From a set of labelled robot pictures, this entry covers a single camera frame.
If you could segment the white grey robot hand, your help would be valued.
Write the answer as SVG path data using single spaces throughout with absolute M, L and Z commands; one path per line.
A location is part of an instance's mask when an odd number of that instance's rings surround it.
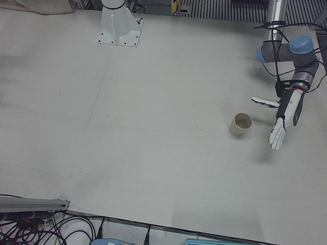
M 269 144 L 272 150 L 281 149 L 287 131 L 296 127 L 302 112 L 302 104 L 305 92 L 301 89 L 287 90 L 279 102 L 263 100 L 252 97 L 254 103 L 277 108 L 276 122 L 269 135 Z

